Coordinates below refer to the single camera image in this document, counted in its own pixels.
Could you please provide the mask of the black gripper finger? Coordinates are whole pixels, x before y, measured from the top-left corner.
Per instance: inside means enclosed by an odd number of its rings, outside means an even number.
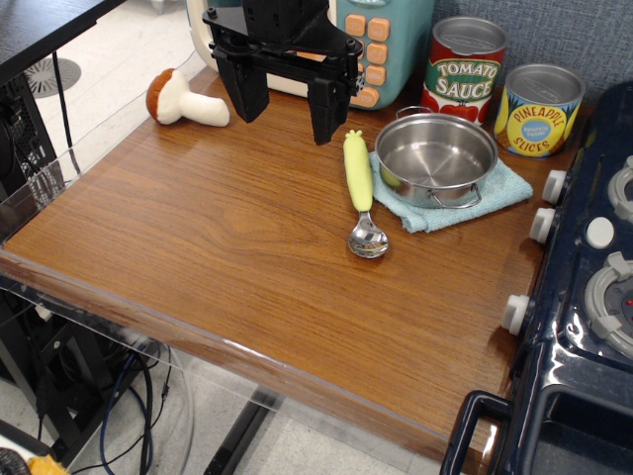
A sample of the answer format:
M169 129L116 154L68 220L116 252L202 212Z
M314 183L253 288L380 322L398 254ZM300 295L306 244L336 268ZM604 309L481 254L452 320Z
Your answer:
M269 104L266 72L252 55L230 55L222 49L215 49L214 55L233 108L244 122L252 123Z
M308 101L315 142L317 145L327 144L347 120L348 87L339 80L317 77L308 85Z

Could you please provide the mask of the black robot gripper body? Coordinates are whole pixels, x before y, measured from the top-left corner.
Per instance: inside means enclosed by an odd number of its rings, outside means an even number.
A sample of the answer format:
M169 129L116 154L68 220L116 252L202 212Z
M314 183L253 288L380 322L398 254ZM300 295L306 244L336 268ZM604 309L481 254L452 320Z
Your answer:
M332 79L354 97L362 87L362 46L334 23L330 1L212 1L201 34L209 36L213 68L224 49L230 58L251 59L271 89L305 97L311 80Z

